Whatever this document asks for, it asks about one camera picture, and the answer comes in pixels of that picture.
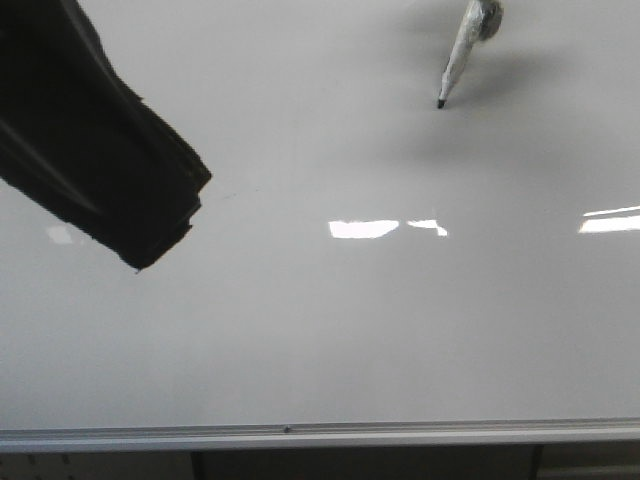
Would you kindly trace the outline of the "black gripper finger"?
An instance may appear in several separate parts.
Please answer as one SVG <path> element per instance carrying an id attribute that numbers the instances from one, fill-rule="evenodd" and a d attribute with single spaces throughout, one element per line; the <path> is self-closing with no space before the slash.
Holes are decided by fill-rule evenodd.
<path id="1" fill-rule="evenodd" d="M 211 179 L 76 1 L 1 5 L 1 175 L 139 270 L 189 231 Z"/>

